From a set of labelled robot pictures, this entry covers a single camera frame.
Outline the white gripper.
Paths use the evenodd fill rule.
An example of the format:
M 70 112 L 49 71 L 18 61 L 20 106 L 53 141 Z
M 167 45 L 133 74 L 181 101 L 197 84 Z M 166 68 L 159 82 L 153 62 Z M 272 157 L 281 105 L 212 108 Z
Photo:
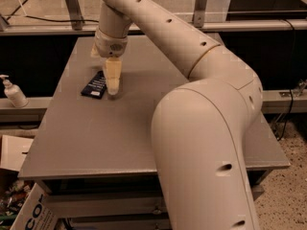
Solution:
M 106 58 L 103 72 L 106 78 L 106 87 L 109 95 L 115 96 L 119 91 L 122 72 L 122 60 L 119 58 L 125 53 L 128 38 L 116 38 L 104 34 L 97 29 L 94 35 L 94 43 L 91 56 Z

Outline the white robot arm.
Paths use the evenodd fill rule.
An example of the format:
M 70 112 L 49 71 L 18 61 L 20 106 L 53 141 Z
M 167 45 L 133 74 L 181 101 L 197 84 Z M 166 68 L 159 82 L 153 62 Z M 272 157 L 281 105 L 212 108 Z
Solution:
M 102 1 L 95 34 L 102 58 L 123 55 L 136 24 L 188 80 L 158 103 L 151 128 L 173 230 L 260 230 L 243 150 L 262 107 L 257 74 L 152 0 Z

